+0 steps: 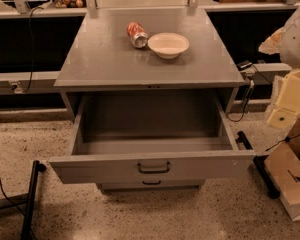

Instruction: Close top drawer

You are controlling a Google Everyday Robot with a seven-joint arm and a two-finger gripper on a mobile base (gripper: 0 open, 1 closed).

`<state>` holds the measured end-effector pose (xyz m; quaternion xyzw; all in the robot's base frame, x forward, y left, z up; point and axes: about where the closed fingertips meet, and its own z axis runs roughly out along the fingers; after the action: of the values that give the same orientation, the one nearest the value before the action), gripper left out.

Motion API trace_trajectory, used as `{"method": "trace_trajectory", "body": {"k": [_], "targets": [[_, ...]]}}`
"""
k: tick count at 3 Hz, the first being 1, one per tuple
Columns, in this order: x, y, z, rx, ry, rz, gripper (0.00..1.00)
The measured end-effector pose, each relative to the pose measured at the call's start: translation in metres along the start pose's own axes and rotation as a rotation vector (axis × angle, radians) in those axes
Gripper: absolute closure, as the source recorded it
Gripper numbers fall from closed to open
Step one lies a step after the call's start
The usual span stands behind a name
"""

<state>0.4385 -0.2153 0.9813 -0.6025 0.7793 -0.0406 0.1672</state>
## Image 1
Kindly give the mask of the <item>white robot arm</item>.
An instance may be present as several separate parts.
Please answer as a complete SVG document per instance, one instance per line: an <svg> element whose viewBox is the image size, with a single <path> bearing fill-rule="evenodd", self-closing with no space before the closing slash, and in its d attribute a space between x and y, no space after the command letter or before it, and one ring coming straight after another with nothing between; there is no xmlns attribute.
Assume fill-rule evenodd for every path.
<svg viewBox="0 0 300 240"><path fill-rule="evenodd" d="M300 5L285 25L275 31L258 48L264 54L280 56L291 71L282 79L278 96L267 124L274 128L293 125L300 114Z"/></svg>

